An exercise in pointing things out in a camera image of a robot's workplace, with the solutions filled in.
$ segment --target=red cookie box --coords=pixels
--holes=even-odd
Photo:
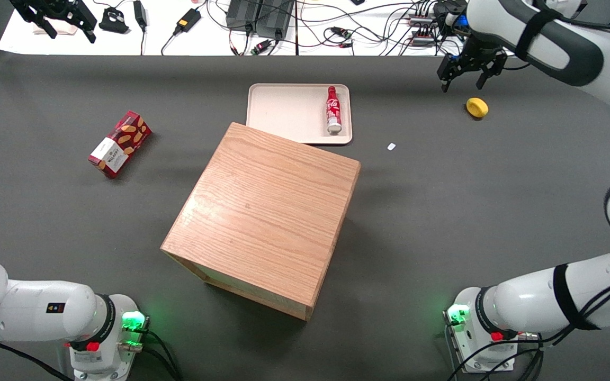
[[[91,152],[89,162],[108,178],[115,178],[151,133],[142,116],[129,111]]]

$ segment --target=plastic tray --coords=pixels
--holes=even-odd
[[[326,128],[329,86],[336,86],[342,130]],[[305,144],[348,144],[352,140],[349,89],[334,84],[255,84],[249,89],[246,125]]]

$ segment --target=black box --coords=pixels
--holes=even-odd
[[[256,21],[256,32],[266,39],[286,38],[295,0],[262,0]]]
[[[230,29],[255,32],[260,11],[261,0],[230,0],[225,23]]]

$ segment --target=red aluminum bottle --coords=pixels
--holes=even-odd
[[[329,87],[329,99],[326,100],[326,128],[331,135],[337,135],[343,128],[340,120],[340,101],[334,86]]]

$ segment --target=wooden crate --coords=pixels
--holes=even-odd
[[[307,321],[360,169],[233,123],[162,251],[204,282]]]

